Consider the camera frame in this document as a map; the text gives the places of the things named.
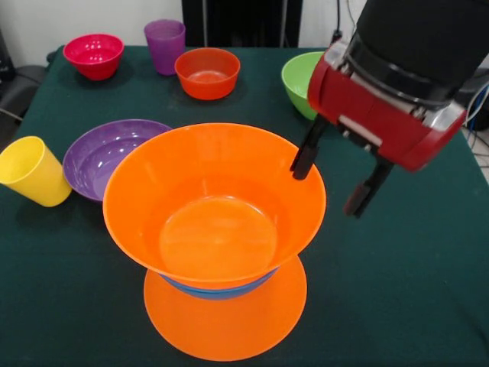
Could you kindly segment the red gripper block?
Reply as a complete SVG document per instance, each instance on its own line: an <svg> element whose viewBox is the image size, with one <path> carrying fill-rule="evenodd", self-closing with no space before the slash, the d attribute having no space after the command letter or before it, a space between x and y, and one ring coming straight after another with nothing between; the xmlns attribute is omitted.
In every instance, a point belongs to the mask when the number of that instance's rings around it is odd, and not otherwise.
<svg viewBox="0 0 489 367"><path fill-rule="evenodd" d="M376 157L371 175L357 185L343 209L346 216L360 218L393 164L409 171L426 166L460 129L466 111L452 102L417 118L411 114L411 105L384 98L356 75L341 73L341 60L340 53L326 51L316 64L309 81L308 100L321 116L315 117L290 171L295 180L306 179L318 154L319 139L327 120L366 139L381 157Z"/></svg>

